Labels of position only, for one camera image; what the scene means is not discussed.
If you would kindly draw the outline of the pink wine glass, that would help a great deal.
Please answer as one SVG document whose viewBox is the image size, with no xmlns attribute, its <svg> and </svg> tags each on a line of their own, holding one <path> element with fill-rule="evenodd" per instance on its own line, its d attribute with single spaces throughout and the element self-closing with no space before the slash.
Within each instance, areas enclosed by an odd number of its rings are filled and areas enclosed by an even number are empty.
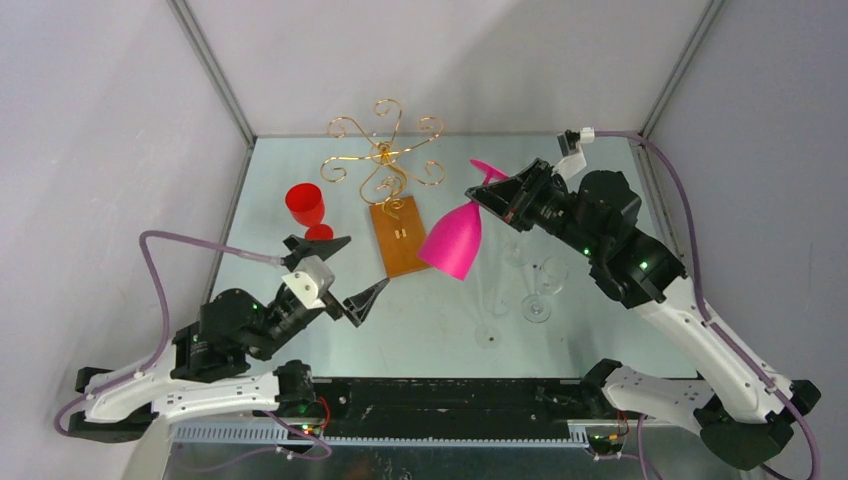
<svg viewBox="0 0 848 480">
<path fill-rule="evenodd" d="M 460 282 L 469 275 L 482 244 L 480 205 L 465 203 L 443 215 L 421 244 L 417 257 Z"/>
</svg>

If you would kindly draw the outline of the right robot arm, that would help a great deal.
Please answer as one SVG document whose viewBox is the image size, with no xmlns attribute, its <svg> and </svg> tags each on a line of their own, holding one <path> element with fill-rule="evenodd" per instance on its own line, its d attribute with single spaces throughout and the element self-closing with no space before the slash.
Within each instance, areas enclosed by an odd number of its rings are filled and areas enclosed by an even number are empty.
<svg viewBox="0 0 848 480">
<path fill-rule="evenodd" d="M 694 380 L 671 380 L 601 360 L 581 381 L 588 414 L 620 410 L 666 421 L 744 471 L 764 466 L 803 428 L 820 390 L 769 369 L 697 299 L 684 265 L 637 227 L 641 200 L 622 173 L 592 171 L 569 190 L 548 162 L 536 160 L 466 195 L 513 229 L 540 228 L 585 256 L 599 289 L 671 340 L 697 372 Z"/>
</svg>

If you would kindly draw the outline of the red wine glass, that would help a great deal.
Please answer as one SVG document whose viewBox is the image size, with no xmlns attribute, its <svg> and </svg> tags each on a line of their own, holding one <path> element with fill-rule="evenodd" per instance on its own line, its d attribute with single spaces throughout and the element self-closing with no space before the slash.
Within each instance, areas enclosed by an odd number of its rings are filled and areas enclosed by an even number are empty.
<svg viewBox="0 0 848 480">
<path fill-rule="evenodd" d="M 313 183 L 299 183 L 288 190 L 285 205 L 293 219 L 306 228 L 306 240 L 331 240 L 335 234 L 323 222 L 325 204 L 322 191 Z"/>
</svg>

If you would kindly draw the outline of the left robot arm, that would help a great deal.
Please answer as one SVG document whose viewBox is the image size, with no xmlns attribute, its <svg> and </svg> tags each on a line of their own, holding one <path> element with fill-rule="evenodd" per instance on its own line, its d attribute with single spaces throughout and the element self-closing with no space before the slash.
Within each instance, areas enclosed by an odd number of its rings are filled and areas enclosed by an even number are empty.
<svg viewBox="0 0 848 480">
<path fill-rule="evenodd" d="M 151 238 L 282 267 L 286 272 L 270 302 L 231 288 L 203 304 L 195 322 L 173 331 L 164 286 L 147 245 Z M 308 414 L 318 401 L 308 365 L 292 360 L 257 374 L 250 371 L 250 362 L 271 361 L 323 314 L 333 320 L 345 318 L 355 327 L 364 323 L 390 280 L 384 278 L 356 295 L 337 299 L 330 290 L 335 275 L 326 262 L 350 240 L 291 235 L 283 241 L 288 254 L 277 256 L 171 232 L 143 232 L 139 245 L 162 313 L 159 343 L 149 358 L 118 370 L 79 369 L 78 396 L 56 414 L 56 431 L 71 438 L 124 443 L 141 439 L 158 420 L 179 422 L 238 412 Z"/>
</svg>

